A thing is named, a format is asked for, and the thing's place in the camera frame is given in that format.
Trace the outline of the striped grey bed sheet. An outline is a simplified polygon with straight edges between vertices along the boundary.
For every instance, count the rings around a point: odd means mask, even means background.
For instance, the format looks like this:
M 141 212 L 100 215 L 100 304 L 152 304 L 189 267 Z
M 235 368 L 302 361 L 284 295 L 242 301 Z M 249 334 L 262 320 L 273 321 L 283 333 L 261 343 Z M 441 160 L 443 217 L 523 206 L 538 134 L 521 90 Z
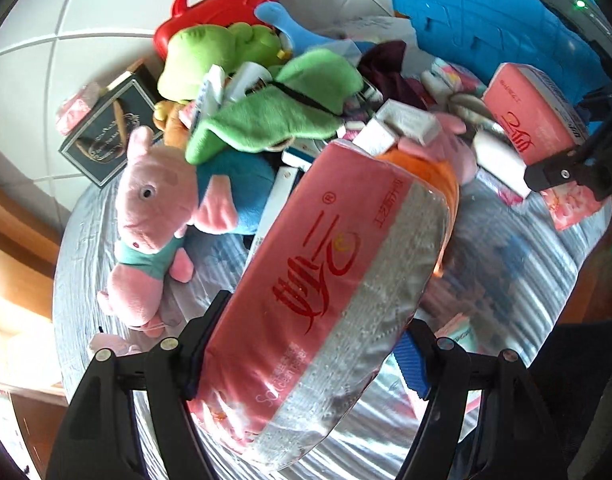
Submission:
M 143 350 L 143 333 L 127 330 L 97 302 L 115 263 L 114 185 L 88 188 L 65 228 L 54 279 L 52 318 L 62 384 L 73 394 L 89 364 L 97 333 L 116 334 Z M 557 231 L 538 195 L 503 203 L 488 179 L 461 192 L 455 232 L 443 257 L 443 275 L 428 283 L 417 313 L 434 328 L 455 315 L 470 320 L 480 352 L 516 350 L 536 356 L 575 288 L 584 260 L 606 233 L 612 206 Z M 333 432 L 285 479 L 391 479 L 417 433 L 394 359 L 385 361 L 370 387 Z

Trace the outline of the dark framed box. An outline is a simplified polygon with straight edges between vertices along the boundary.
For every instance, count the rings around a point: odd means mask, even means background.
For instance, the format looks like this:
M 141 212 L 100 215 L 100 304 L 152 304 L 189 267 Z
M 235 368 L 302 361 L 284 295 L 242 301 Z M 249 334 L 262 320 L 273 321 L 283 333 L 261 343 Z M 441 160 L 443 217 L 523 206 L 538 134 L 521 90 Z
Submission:
M 153 114 L 159 101 L 146 61 L 135 62 L 102 91 L 92 110 L 67 134 L 59 153 L 103 188 L 126 166 L 130 133 L 141 126 L 156 130 Z

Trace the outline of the pink pig plush orange dress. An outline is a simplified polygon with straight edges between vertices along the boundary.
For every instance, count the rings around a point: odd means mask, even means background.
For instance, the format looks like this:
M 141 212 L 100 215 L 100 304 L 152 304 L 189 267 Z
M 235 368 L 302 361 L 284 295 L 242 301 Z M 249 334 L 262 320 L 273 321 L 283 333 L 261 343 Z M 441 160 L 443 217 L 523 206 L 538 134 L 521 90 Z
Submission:
M 474 152 L 461 139 L 467 130 L 463 120 L 447 113 L 435 113 L 434 116 L 440 131 L 431 143 L 421 145 L 402 136 L 394 148 L 377 158 L 411 172 L 445 199 L 450 220 L 434 270 L 434 275 L 440 278 L 443 256 L 457 221 L 461 188 L 474 180 L 478 166 Z

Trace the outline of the green plush cloth toy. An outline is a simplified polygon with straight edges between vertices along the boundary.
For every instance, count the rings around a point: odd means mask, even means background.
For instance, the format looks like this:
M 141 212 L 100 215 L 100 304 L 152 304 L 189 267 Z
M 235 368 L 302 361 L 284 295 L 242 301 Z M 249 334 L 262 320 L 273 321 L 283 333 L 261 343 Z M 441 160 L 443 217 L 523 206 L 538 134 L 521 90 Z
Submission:
M 344 106 L 364 86 L 342 55 L 315 49 L 293 58 L 263 88 L 201 120 L 185 160 L 205 164 L 226 148 L 260 153 L 289 139 L 324 140 L 344 122 Z

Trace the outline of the dark maroon cloth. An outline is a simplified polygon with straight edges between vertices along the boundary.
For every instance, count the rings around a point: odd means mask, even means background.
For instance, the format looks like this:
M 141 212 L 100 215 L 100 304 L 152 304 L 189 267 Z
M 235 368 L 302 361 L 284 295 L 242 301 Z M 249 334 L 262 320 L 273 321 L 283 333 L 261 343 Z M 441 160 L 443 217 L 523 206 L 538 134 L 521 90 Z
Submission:
M 385 101 L 395 100 L 420 110 L 428 110 L 422 99 L 423 84 L 414 78 L 402 76 L 406 50 L 407 44 L 402 40 L 376 44 L 362 55 L 357 70 L 381 92 Z

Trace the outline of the blue plastic hanger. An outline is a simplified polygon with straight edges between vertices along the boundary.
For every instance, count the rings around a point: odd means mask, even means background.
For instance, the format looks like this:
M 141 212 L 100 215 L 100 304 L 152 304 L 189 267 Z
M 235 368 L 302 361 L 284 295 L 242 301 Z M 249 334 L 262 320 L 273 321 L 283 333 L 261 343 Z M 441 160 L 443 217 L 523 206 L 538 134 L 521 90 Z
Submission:
M 301 55 L 310 48 L 324 46 L 335 41 L 334 38 L 315 34 L 301 26 L 278 1 L 260 3 L 256 6 L 254 15 L 265 24 L 278 29 L 286 37 L 295 55 Z

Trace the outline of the green frog plush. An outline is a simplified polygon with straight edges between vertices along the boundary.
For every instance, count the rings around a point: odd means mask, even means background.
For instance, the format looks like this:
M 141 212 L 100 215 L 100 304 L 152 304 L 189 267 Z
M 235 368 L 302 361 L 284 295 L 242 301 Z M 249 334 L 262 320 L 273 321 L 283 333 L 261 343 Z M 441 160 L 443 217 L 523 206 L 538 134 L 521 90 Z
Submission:
M 288 59 L 280 37 L 268 26 L 196 25 L 170 38 L 157 90 L 165 100 L 190 101 L 213 65 L 231 75 L 245 62 L 272 67 Z

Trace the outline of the large pink tissue pack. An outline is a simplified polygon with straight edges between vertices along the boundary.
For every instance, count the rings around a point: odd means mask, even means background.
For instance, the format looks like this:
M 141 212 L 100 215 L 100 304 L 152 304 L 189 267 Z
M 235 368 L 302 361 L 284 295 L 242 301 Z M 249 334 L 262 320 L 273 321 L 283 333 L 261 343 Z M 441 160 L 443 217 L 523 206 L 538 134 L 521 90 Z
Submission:
M 447 162 L 329 144 L 211 334 L 190 403 L 206 431 L 270 471 L 318 445 L 413 318 L 458 204 Z

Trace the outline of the white cream tube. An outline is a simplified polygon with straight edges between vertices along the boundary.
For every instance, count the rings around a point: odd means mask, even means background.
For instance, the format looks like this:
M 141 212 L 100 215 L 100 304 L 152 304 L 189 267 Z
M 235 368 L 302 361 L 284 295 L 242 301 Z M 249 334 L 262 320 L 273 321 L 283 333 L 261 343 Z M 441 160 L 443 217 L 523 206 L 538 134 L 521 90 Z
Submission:
M 258 88 L 271 81 L 269 70 L 254 62 L 244 62 L 225 86 L 223 104 L 229 105 L 241 101 Z

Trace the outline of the pink pig plush teal shirt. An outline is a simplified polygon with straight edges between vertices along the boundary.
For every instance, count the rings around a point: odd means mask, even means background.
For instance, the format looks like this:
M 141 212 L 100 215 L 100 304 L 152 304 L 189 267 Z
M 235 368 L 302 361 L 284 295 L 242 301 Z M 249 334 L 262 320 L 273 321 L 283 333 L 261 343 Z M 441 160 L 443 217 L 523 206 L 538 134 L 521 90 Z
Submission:
M 200 185 L 180 148 L 155 144 L 153 131 L 139 127 L 129 136 L 115 210 L 117 262 L 98 301 L 105 313 L 155 338 L 165 328 L 164 279 L 187 283 L 194 272 L 184 249 L 187 228 L 222 234 L 239 223 L 231 179 L 214 174 Z

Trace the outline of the red plastic toy case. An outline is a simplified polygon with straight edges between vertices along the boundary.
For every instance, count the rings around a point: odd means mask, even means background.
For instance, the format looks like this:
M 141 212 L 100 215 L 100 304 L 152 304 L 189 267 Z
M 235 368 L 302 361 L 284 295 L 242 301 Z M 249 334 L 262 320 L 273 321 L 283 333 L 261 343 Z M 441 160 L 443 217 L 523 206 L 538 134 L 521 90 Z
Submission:
M 156 53 L 164 60 L 169 40 L 182 29 L 196 25 L 218 25 L 228 27 L 235 23 L 263 24 L 256 18 L 255 10 L 265 2 L 279 0 L 202 0 L 190 4 L 189 0 L 175 0 L 170 18 L 156 29 L 153 44 Z

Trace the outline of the blue white flat box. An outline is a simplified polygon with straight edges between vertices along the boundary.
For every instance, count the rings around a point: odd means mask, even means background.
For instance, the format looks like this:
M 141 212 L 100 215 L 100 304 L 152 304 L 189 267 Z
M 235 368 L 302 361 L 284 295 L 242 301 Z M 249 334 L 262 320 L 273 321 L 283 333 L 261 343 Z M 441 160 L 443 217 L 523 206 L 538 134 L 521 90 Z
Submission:
M 304 174 L 303 170 L 294 167 L 282 166 L 279 169 L 270 190 L 266 206 L 263 208 L 258 229 L 251 242 L 251 248 L 249 248 L 244 268 L 247 268 L 251 260 L 253 260 L 257 250 L 268 235 L 271 226 L 277 220 L 280 212 L 289 200 L 289 196 L 292 195 Z

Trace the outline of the blue plastic storage crate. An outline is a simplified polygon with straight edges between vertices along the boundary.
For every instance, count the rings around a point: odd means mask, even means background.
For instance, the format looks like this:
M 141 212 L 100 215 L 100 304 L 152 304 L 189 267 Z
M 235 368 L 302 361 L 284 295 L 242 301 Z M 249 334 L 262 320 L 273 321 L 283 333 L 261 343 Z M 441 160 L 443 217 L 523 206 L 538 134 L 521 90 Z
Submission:
M 422 50 L 491 79 L 504 62 L 545 72 L 572 104 L 610 83 L 598 55 L 539 0 L 393 0 Z

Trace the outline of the small pink packet by wall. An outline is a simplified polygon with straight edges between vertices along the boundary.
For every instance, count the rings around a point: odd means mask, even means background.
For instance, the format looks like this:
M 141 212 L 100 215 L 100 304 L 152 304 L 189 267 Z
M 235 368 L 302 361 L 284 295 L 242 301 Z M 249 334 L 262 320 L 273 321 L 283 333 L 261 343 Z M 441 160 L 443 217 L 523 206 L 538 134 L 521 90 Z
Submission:
M 56 131 L 67 136 L 84 118 L 100 98 L 101 87 L 91 81 L 80 88 L 71 99 L 66 100 L 56 111 Z

